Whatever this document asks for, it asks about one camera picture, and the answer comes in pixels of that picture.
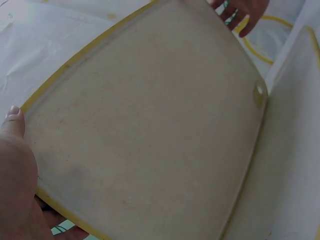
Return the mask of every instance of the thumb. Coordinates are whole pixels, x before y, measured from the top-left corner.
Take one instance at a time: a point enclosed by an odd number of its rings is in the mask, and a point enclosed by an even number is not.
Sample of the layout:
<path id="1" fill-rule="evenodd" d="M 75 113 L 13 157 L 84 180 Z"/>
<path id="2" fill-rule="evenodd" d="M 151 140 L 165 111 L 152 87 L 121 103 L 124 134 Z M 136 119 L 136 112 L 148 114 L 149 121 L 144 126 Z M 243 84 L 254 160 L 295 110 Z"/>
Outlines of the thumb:
<path id="1" fill-rule="evenodd" d="M 25 117 L 21 109 L 12 106 L 5 116 L 1 126 L 0 134 L 12 135 L 23 138 L 25 135 Z"/>

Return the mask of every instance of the person's hand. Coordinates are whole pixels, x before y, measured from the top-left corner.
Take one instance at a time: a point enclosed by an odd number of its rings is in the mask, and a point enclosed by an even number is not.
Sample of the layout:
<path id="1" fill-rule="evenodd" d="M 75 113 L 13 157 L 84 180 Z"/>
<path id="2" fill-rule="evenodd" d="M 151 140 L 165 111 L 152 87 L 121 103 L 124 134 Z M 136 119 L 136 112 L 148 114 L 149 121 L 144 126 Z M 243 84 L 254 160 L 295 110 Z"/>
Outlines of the person's hand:
<path id="1" fill-rule="evenodd" d="M 51 228 L 65 219 L 35 196 L 37 163 L 24 134 L 24 115 L 13 106 L 0 129 L 0 239 L 85 239 L 89 234 L 76 226 L 53 236 Z"/>
<path id="2" fill-rule="evenodd" d="M 211 6 L 213 9 L 217 9 L 224 2 L 224 0 L 213 0 Z M 220 18 L 225 22 L 235 13 L 235 16 L 228 25 L 228 28 L 231 31 L 246 17 L 246 15 L 249 15 L 248 23 L 239 33 L 240 38 L 245 37 L 251 32 L 265 13 L 269 4 L 269 0 L 229 0 L 228 2 L 229 4 L 221 13 Z"/>

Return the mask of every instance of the yellow line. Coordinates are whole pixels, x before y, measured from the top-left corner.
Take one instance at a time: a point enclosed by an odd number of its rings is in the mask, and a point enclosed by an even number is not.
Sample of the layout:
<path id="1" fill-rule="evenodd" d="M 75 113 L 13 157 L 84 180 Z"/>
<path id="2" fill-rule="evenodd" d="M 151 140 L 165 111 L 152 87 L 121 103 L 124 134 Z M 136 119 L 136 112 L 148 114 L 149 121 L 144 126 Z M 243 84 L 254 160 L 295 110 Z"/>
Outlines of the yellow line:
<path id="1" fill-rule="evenodd" d="M 71 57 L 65 64 L 63 64 L 52 76 L 50 76 L 32 95 L 29 99 L 22 105 L 21 109 L 24 113 L 26 113 L 31 106 L 75 63 L 77 63 L 84 55 L 89 53 L 94 47 L 108 38 L 114 31 L 120 29 L 123 25 L 130 22 L 135 17 L 142 14 L 147 9 L 151 8 L 153 5 L 158 3 L 159 0 L 152 0 L 150 3 L 145 5 L 144 7 L 138 9 L 134 13 L 130 14 L 123 20 L 119 21 L 117 24 L 103 32 L 93 41 L 91 41 L 88 45 L 86 45 L 83 49 L 77 52 L 73 57 Z M 84 222 L 78 216 L 73 214 L 71 211 L 63 207 L 59 202 L 51 198 L 49 194 L 46 193 L 45 190 L 37 187 L 36 193 L 39 198 L 41 198 L 44 202 L 50 205 L 53 209 L 55 209 L 58 213 L 64 216 L 66 219 L 69 219 L 71 222 L 75 223 L 77 226 L 85 230 L 86 232 L 92 234 L 100 240 L 112 240 L 110 237 L 102 233 L 101 231 L 95 229 L 90 226 L 87 222 Z"/>
<path id="2" fill-rule="evenodd" d="M 290 29 L 293 28 L 293 25 L 292 25 L 290 22 L 288 22 L 288 21 L 286 21 L 286 20 L 284 20 L 284 19 L 282 19 L 282 18 L 280 18 L 280 17 L 271 16 L 271 15 L 264 15 L 264 16 L 262 16 L 261 19 L 263 19 L 263 20 L 269 20 L 269 21 L 274 21 L 274 22 L 280 23 L 280 24 L 282 24 L 282 25 L 284 25 L 284 26 L 286 26 L 286 27 L 288 27 L 288 28 L 290 28 Z M 236 27 L 236 29 L 235 29 L 234 31 L 235 31 L 236 33 L 240 33 L 240 31 L 245 27 L 245 25 L 248 23 L 248 21 L 249 21 L 249 18 L 248 18 L 248 17 L 245 18 L 242 22 L 240 22 L 240 24 Z M 244 45 L 248 48 L 248 50 L 249 50 L 254 56 L 256 56 L 258 59 L 260 59 L 261 61 L 263 61 L 263 62 L 265 62 L 265 63 L 267 63 L 267 64 L 269 64 L 269 65 L 273 65 L 273 64 L 274 64 L 274 61 L 272 61 L 272 60 L 270 60 L 270 59 L 262 56 L 260 53 L 258 53 L 258 52 L 251 46 L 250 42 L 247 40 L 246 37 L 243 38 L 243 43 L 244 43 Z"/>

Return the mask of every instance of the yellow edge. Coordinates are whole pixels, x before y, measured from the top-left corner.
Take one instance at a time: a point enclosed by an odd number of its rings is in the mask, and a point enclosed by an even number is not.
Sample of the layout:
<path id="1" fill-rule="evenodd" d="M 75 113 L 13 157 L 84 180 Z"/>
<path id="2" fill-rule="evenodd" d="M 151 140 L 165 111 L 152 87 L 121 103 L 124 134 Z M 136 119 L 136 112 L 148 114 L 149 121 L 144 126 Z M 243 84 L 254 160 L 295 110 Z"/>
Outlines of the yellow edge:
<path id="1" fill-rule="evenodd" d="M 77 52 L 73 57 L 71 57 L 65 64 L 63 64 L 52 76 L 50 76 L 32 95 L 29 99 L 22 105 L 21 109 L 24 113 L 26 113 L 31 106 L 68 70 L 71 66 L 77 63 L 84 55 L 89 53 L 94 47 L 100 44 L 103 40 L 108 38 L 114 31 L 121 28 L 126 23 L 130 22 L 132 19 L 137 17 L 138 15 L 142 14 L 144 11 L 158 3 L 159 0 L 151 0 L 150 3 L 143 6 L 142 8 L 138 9 L 137 11 L 133 12 L 123 20 L 119 21 L 117 24 L 103 32 L 93 41 L 91 41 L 88 45 L 86 45 L 83 49 Z M 44 202 L 50 205 L 53 209 L 55 209 L 58 213 L 64 216 L 66 219 L 69 219 L 71 222 L 85 230 L 86 232 L 90 233 L 91 235 L 95 236 L 100 240 L 112 240 L 109 236 L 106 236 L 99 230 L 95 229 L 94 227 L 90 226 L 88 223 L 81 220 L 75 214 L 70 212 L 68 209 L 63 207 L 59 202 L 52 199 L 46 191 L 41 189 L 40 187 L 36 188 L 35 194 L 41 198 Z"/>
<path id="2" fill-rule="evenodd" d="M 320 72 L 320 47 L 319 47 L 319 43 L 315 34 L 315 31 L 313 30 L 312 27 L 310 26 L 304 26 L 304 28 L 308 31 L 309 36 L 310 36 L 310 40 L 312 43 L 312 47 L 316 56 L 316 61 L 318 64 L 318 68 L 319 68 L 319 72 Z M 318 225 L 318 229 L 315 235 L 315 240 L 320 240 L 320 223 Z"/>
<path id="3" fill-rule="evenodd" d="M 264 16 L 262 16 L 261 19 L 263 19 L 263 20 L 269 20 L 269 21 L 274 21 L 274 22 L 280 23 L 280 24 L 282 24 L 282 25 L 284 25 L 284 26 L 286 26 L 286 27 L 288 27 L 288 28 L 290 28 L 290 29 L 292 29 L 292 28 L 294 27 L 290 22 L 288 22 L 288 21 L 286 21 L 286 20 L 284 20 L 284 19 L 282 19 L 282 18 L 280 18 L 280 17 L 276 17 L 276 16 L 264 15 Z M 245 18 L 242 22 L 240 22 L 240 24 L 236 27 L 236 29 L 235 29 L 234 31 L 235 31 L 236 33 L 240 33 L 240 31 L 246 26 L 246 24 L 248 23 L 248 21 L 249 21 L 249 18 L 248 18 L 248 17 Z M 249 50 L 254 56 L 256 56 L 258 59 L 260 59 L 261 61 L 263 61 L 263 62 L 265 62 L 265 63 L 267 63 L 267 64 L 269 64 L 269 65 L 273 65 L 273 64 L 274 64 L 274 61 L 272 61 L 272 60 L 270 60 L 270 59 L 262 56 L 261 54 L 259 54 L 259 53 L 251 46 L 251 44 L 249 43 L 249 41 L 247 40 L 246 37 L 243 38 L 243 43 L 244 43 L 244 45 L 248 48 L 248 50 Z"/>

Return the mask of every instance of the white surface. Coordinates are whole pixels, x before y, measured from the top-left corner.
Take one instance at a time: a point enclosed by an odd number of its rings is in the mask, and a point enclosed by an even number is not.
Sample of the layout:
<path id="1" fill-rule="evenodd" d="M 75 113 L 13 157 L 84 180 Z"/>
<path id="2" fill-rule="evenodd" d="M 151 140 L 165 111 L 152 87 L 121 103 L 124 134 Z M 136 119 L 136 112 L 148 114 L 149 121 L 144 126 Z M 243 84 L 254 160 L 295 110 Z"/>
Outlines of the white surface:
<path id="1" fill-rule="evenodd" d="M 273 88 L 273 85 L 276 84 L 276 82 L 274 82 L 276 76 L 279 70 L 282 68 L 285 60 L 287 59 L 287 56 L 294 44 L 295 39 L 298 36 L 298 33 L 300 32 L 301 28 L 303 28 L 303 26 L 308 22 L 308 20 L 319 11 L 319 7 L 320 1 L 306 0 L 286 43 L 284 44 L 280 54 L 278 55 L 267 76 L 264 78 L 265 84 L 270 92 Z"/>
<path id="2" fill-rule="evenodd" d="M 75 1 L 69 2 L 68 9 L 10 0 L 0 7 L 0 25 L 8 14 L 13 15 L 12 23 L 0 31 L 0 121 L 11 105 L 21 106 L 69 58 L 149 0 L 110 0 L 91 5 L 100 15 L 115 14 L 114 19 L 98 18 L 89 7 L 82 6 L 85 13 L 74 10 L 80 10 L 84 1 L 71 7 L 72 3 Z"/>
<path id="3" fill-rule="evenodd" d="M 316 236 L 320 219 L 320 72 L 306 30 L 286 57 L 224 240 L 313 240 Z"/>
<path id="4" fill-rule="evenodd" d="M 27 117 L 39 186 L 114 239 L 218 240 L 267 89 L 207 4 L 157 4 L 64 77 Z"/>

